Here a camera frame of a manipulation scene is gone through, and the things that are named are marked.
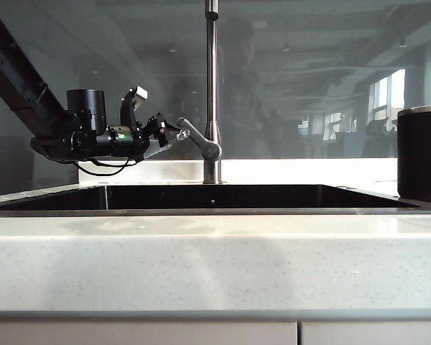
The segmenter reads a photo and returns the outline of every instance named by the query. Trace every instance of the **faucet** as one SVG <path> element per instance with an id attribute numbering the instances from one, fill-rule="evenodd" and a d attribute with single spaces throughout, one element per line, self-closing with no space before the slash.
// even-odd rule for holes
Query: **faucet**
<path id="1" fill-rule="evenodd" d="M 218 56 L 217 56 L 217 19 L 218 0 L 206 0 L 206 59 L 207 59 L 207 122 L 205 137 L 221 143 L 221 133 L 218 128 Z M 204 161 L 203 183 L 222 183 L 221 159 L 215 162 Z"/>
<path id="2" fill-rule="evenodd" d="M 180 128 L 190 132 L 190 138 L 201 150 L 204 158 L 203 183 L 222 183 L 221 171 L 221 134 L 218 127 L 218 56 L 217 56 L 217 19 L 218 0 L 206 0 L 206 45 L 207 45 L 207 121 L 203 136 L 187 119 L 177 120 Z"/>

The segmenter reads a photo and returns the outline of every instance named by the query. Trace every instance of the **ceiling light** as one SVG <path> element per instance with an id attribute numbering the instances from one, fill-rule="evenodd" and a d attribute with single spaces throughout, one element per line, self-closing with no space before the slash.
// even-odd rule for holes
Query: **ceiling light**
<path id="1" fill-rule="evenodd" d="M 175 52 L 177 52 L 177 47 L 175 45 L 174 42 L 171 42 L 170 44 L 170 53 L 174 54 Z"/>
<path id="2" fill-rule="evenodd" d="M 252 27 L 254 29 L 266 29 L 267 28 L 267 21 L 264 19 L 254 20 L 252 22 Z"/>
<path id="3" fill-rule="evenodd" d="M 282 46 L 283 52 L 290 52 L 290 45 L 289 42 L 285 42 L 285 44 Z"/>
<path id="4" fill-rule="evenodd" d="M 404 49 L 407 46 L 407 43 L 405 42 L 405 38 L 401 39 L 399 41 L 399 48 Z"/>

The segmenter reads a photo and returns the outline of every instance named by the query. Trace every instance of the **black canister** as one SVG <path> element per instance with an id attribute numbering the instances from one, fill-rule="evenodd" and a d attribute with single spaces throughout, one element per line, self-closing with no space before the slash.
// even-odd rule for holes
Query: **black canister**
<path id="1" fill-rule="evenodd" d="M 431 202 L 431 106 L 400 111 L 397 130 L 397 190 Z"/>
<path id="2" fill-rule="evenodd" d="M 66 94 L 68 111 L 77 113 L 87 130 L 96 131 L 96 135 L 102 135 L 107 127 L 103 91 L 86 88 L 67 90 Z"/>

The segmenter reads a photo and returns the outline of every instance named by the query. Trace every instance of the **cabinet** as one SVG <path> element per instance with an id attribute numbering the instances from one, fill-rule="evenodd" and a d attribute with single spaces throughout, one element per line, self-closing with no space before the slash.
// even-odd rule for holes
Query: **cabinet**
<path id="1" fill-rule="evenodd" d="M 431 321 L 304 322 L 302 345 L 431 345 Z"/>
<path id="2" fill-rule="evenodd" d="M 296 345 L 296 323 L 0 320 L 0 345 Z"/>

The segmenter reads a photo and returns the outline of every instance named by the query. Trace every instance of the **sink basin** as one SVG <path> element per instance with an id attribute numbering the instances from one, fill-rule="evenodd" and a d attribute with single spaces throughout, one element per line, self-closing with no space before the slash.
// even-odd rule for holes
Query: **sink basin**
<path id="1" fill-rule="evenodd" d="M 327 185 L 106 185 L 0 203 L 0 216 L 392 212 L 431 204 Z"/>

